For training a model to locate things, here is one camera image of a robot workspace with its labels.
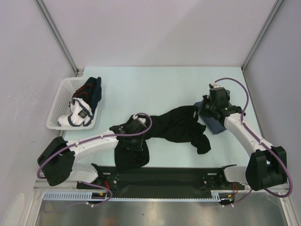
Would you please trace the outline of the blue printed tank top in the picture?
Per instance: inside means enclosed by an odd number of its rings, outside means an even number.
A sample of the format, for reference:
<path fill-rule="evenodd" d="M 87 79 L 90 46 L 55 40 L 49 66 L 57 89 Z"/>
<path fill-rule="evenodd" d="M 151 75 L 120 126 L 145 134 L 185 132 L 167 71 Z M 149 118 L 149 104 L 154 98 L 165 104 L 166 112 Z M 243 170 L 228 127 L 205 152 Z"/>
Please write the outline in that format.
<path fill-rule="evenodd" d="M 213 117 L 206 117 L 204 115 L 201 115 L 200 109 L 203 105 L 203 102 L 205 104 L 211 103 L 209 98 L 203 98 L 202 101 L 196 102 L 194 104 L 195 107 L 198 109 L 196 110 L 196 114 L 202 119 L 202 121 L 206 124 L 206 126 L 209 128 L 209 130 L 212 132 L 212 134 L 217 135 L 226 130 L 226 128 L 223 126 L 223 123 L 220 123 L 218 120 L 216 120 Z M 222 107 L 229 107 L 230 109 L 234 109 L 234 113 L 242 113 L 242 108 L 240 106 L 232 105 L 229 101 L 223 101 Z"/>

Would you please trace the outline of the black tank top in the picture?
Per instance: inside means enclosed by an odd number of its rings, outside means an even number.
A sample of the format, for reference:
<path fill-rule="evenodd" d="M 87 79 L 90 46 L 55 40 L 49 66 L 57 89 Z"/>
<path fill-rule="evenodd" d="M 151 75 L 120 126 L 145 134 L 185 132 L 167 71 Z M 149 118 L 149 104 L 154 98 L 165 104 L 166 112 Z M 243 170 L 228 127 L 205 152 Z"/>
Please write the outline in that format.
<path fill-rule="evenodd" d="M 198 154 L 211 150 L 204 134 L 206 126 L 198 122 L 198 108 L 193 105 L 180 106 L 169 112 L 152 115 L 150 130 L 140 136 L 118 137 L 114 150 L 115 166 L 118 172 L 138 169 L 149 163 L 150 155 L 146 141 L 163 138 L 174 143 L 191 143 Z"/>

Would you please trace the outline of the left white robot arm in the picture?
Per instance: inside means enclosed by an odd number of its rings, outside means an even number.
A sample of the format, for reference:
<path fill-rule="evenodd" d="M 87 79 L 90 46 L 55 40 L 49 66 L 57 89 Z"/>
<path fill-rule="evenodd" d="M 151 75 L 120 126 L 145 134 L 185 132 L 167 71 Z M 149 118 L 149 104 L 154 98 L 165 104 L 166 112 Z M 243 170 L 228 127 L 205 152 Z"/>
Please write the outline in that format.
<path fill-rule="evenodd" d="M 112 126 L 105 132 L 82 140 L 66 141 L 54 138 L 37 160 L 37 177 L 45 179 L 50 186 L 66 181 L 84 182 L 93 188 L 103 185 L 104 175 L 95 163 L 82 164 L 79 161 L 106 150 L 131 153 L 146 153 L 145 134 L 152 121 L 144 115 L 134 115 L 124 124 Z"/>

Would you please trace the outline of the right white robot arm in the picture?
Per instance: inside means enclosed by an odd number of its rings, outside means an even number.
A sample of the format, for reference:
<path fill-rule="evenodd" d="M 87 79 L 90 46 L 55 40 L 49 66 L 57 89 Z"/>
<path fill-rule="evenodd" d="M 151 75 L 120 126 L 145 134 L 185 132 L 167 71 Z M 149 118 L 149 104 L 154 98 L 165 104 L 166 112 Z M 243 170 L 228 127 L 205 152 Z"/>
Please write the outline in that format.
<path fill-rule="evenodd" d="M 286 151 L 260 138 L 242 120 L 242 108 L 230 104 L 225 88 L 211 87 L 209 94 L 203 96 L 198 114 L 202 118 L 213 119 L 216 124 L 231 132 L 250 157 L 246 167 L 224 167 L 223 173 L 217 177 L 220 188 L 228 189 L 234 182 L 239 182 L 259 191 L 287 182 Z"/>

